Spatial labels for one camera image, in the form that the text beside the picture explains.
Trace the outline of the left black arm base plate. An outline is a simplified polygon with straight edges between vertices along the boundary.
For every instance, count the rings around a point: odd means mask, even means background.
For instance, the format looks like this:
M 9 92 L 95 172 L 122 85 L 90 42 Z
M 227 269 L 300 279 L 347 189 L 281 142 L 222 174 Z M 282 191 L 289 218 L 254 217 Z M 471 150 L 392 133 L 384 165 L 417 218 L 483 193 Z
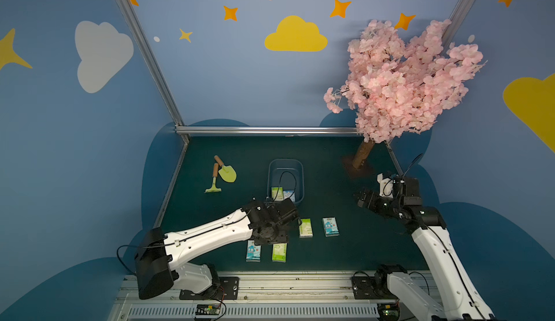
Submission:
M 180 300 L 237 300 L 240 278 L 237 276 L 220 277 L 219 282 L 213 284 L 205 292 L 195 294 L 188 290 L 181 290 Z

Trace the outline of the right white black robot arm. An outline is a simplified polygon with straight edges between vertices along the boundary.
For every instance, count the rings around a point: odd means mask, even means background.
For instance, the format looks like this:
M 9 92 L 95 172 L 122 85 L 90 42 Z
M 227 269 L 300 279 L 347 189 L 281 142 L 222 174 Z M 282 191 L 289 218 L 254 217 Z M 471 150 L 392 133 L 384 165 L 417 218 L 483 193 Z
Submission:
M 368 190 L 357 195 L 357 204 L 384 218 L 399 220 L 420 249 L 436 283 L 441 303 L 416 286 L 401 265 L 381 265 L 372 289 L 378 296 L 394 296 L 417 320 L 496 320 L 482 299 L 452 244 L 444 218 L 425 207 L 418 196 L 386 198 Z

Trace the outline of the blue plastic storage box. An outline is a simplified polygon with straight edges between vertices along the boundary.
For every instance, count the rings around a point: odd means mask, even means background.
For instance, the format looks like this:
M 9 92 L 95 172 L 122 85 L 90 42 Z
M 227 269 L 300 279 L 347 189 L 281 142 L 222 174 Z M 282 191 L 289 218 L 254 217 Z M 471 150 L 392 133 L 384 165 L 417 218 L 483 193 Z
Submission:
M 296 159 L 279 158 L 272 160 L 268 169 L 267 197 L 271 198 L 271 189 L 282 187 L 283 191 L 294 191 L 295 205 L 300 205 L 305 196 L 304 166 Z

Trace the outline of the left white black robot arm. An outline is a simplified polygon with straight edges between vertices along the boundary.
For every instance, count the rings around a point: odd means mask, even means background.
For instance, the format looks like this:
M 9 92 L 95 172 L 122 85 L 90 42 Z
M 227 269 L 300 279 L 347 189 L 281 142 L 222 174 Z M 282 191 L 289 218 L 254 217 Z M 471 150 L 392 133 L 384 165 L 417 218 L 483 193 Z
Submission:
M 298 220 L 298 209 L 289 199 L 273 203 L 253 199 L 202 226 L 168 233 L 153 228 L 134 256 L 139 299 L 155 298 L 173 287 L 211 298 L 221 287 L 219 275 L 213 265 L 196 265 L 193 259 L 239 241 L 285 244 L 290 225 Z

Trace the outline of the green tissue pack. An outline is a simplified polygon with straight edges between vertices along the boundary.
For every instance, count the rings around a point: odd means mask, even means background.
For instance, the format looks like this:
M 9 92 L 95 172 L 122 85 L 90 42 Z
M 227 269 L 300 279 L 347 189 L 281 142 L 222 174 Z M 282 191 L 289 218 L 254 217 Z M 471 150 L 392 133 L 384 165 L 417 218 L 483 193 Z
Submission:
M 299 223 L 299 237 L 301 239 L 312 238 L 312 221 L 310 218 L 303 218 Z
M 284 191 L 282 187 L 273 187 L 271 189 L 271 198 L 273 201 L 283 201 L 284 200 Z
M 276 263 L 285 263 L 287 257 L 287 244 L 273 244 L 272 261 Z

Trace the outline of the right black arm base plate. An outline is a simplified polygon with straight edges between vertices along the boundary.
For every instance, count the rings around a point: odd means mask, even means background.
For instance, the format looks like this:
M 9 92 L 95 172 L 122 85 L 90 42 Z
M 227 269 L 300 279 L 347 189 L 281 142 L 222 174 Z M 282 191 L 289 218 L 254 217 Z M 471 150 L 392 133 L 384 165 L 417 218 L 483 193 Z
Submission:
M 357 300 L 373 300 L 373 299 L 392 299 L 380 287 L 376 285 L 374 277 L 368 276 L 352 276 L 351 285 L 354 299 Z

